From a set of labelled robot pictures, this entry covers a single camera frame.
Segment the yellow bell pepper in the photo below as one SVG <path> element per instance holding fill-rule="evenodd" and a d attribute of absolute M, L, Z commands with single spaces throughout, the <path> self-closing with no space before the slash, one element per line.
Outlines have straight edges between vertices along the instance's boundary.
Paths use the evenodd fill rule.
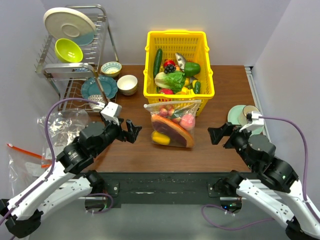
<path fill-rule="evenodd" d="M 151 139 L 154 143 L 159 144 L 159 145 L 165 145 L 165 146 L 169 145 L 171 142 L 170 137 L 168 137 L 167 135 L 162 134 L 158 131 L 154 131 L 151 134 Z"/>

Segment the orange papaya slice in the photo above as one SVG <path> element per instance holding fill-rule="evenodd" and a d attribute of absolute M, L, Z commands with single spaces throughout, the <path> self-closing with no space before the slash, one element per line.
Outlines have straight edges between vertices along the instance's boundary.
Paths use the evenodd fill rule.
<path fill-rule="evenodd" d="M 155 131 L 170 137 L 171 140 L 178 143 L 178 146 L 184 148 L 193 148 L 195 146 L 194 137 L 168 118 L 153 114 L 151 116 L 151 124 Z"/>

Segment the clear white-dotted zip bag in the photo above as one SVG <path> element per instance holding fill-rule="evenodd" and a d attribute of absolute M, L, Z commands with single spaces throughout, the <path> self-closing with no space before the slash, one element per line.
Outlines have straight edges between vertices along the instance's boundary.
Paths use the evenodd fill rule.
<path fill-rule="evenodd" d="M 151 141 L 162 146 L 193 148 L 196 113 L 200 100 L 166 101 L 145 104 L 150 113 Z"/>

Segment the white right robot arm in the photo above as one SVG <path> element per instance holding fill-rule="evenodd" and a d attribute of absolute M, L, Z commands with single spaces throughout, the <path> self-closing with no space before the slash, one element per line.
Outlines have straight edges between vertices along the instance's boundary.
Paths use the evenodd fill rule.
<path fill-rule="evenodd" d="M 276 146 L 266 136 L 251 134 L 230 122 L 219 128 L 210 127 L 208 133 L 213 145 L 228 136 L 224 148 L 235 149 L 256 178 L 282 201 L 264 193 L 236 170 L 219 179 L 213 185 L 214 190 L 251 201 L 277 221 L 291 240 L 320 238 L 320 212 L 303 195 L 303 185 L 291 165 L 275 156 Z"/>

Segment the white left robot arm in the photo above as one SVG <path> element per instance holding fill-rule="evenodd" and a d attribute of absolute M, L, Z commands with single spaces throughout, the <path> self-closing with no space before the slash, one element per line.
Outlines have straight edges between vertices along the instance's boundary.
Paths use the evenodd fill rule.
<path fill-rule="evenodd" d="M 55 211 L 85 196 L 99 196 L 104 180 L 95 170 L 85 173 L 74 183 L 61 187 L 94 162 L 114 140 L 134 143 L 141 126 L 126 120 L 127 130 L 120 124 L 104 120 L 91 122 L 73 142 L 54 158 L 51 165 L 23 192 L 11 199 L 1 199 L 1 223 L 15 237 L 27 237 Z"/>

